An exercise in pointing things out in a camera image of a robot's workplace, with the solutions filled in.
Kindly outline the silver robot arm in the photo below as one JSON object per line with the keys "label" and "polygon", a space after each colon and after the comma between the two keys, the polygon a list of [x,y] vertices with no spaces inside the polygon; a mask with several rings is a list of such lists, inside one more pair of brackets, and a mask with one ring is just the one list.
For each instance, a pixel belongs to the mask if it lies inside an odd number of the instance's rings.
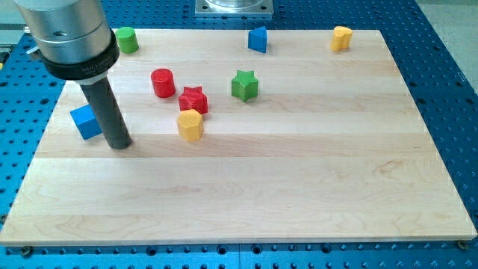
{"label": "silver robot arm", "polygon": [[131,136],[108,80],[120,48],[97,0],[15,0],[40,59],[56,78],[77,83],[112,149]]}

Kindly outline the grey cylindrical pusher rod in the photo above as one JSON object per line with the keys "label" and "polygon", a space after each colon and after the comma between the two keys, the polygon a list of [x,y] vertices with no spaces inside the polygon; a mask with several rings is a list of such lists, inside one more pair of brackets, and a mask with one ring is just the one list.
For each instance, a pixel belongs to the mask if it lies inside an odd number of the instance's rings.
{"label": "grey cylindrical pusher rod", "polygon": [[122,117],[107,77],[93,84],[80,85],[105,140],[112,149],[125,149],[131,145],[131,136]]}

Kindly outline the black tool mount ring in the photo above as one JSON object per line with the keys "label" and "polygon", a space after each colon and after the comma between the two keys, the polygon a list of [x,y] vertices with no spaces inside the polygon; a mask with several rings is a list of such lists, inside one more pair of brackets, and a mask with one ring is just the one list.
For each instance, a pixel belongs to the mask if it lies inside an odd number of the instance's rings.
{"label": "black tool mount ring", "polygon": [[48,60],[35,46],[27,50],[27,55],[33,61],[41,60],[46,70],[55,78],[77,81],[80,84],[94,84],[106,77],[108,70],[117,62],[120,48],[110,28],[110,42],[107,48],[99,55],[83,62],[73,64],[59,64]]}

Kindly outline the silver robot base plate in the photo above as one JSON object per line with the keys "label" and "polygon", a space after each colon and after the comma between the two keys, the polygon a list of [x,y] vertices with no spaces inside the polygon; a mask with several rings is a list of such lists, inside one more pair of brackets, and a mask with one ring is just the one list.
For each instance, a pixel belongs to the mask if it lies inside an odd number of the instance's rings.
{"label": "silver robot base plate", "polygon": [[195,14],[200,16],[272,15],[273,0],[196,0]]}

